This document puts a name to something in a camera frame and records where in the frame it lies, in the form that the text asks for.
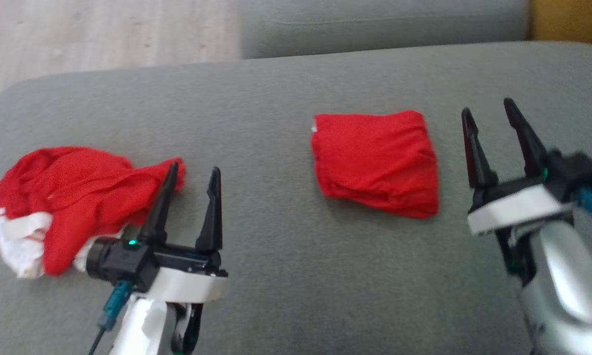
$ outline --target gray couch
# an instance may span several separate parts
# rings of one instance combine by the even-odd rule
[[[530,0],[243,0],[244,58],[523,40]]]
[[[187,186],[168,231],[188,245],[220,166],[232,285],[205,310],[198,355],[527,354],[497,243],[466,223],[463,107],[499,174],[522,173],[505,96],[549,146],[592,156],[592,46],[515,42],[25,81],[0,95],[0,177],[42,146],[93,146],[138,166],[181,156]],[[412,220],[321,195],[312,115],[407,109],[427,121],[440,214]],[[577,227],[592,248],[592,221],[579,215]],[[0,260],[0,355],[84,354],[110,290],[78,272],[19,281]]]

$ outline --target red cloth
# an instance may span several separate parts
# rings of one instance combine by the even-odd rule
[[[52,214],[43,265],[57,276],[92,236],[118,233],[127,223],[141,225],[172,162],[180,164],[177,190],[184,185],[180,158],[134,169],[124,157],[81,146],[36,150],[0,180],[0,209],[9,219]]]
[[[319,114],[314,124],[314,168],[326,196],[413,218],[438,213],[436,155],[420,113]]]

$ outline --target crumpled red cloth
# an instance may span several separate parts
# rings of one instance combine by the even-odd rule
[[[57,276],[92,236],[118,233],[128,223],[142,225],[172,162],[179,163],[177,190],[184,185],[180,158],[136,169],[124,157],[92,148],[39,149],[0,180],[0,211],[10,220],[52,214],[43,266]]]
[[[413,218],[438,213],[436,155],[420,113],[318,114],[311,146],[325,196]]]

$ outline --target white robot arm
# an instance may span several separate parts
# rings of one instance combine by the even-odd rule
[[[592,160],[546,149],[511,99],[504,100],[519,137],[526,176],[499,183],[468,108],[463,133],[470,187],[468,224],[495,233],[509,274],[519,277],[532,354],[592,355],[592,255],[573,228],[572,211],[592,214]]]
[[[167,244],[165,224],[177,169],[177,163],[172,164],[136,238],[98,238],[88,252],[88,275],[114,285],[90,355],[102,335],[114,327],[125,303],[127,311],[110,355],[189,355],[197,344],[204,303],[228,294],[228,273],[220,268],[219,168],[213,168],[210,202],[194,248]]]

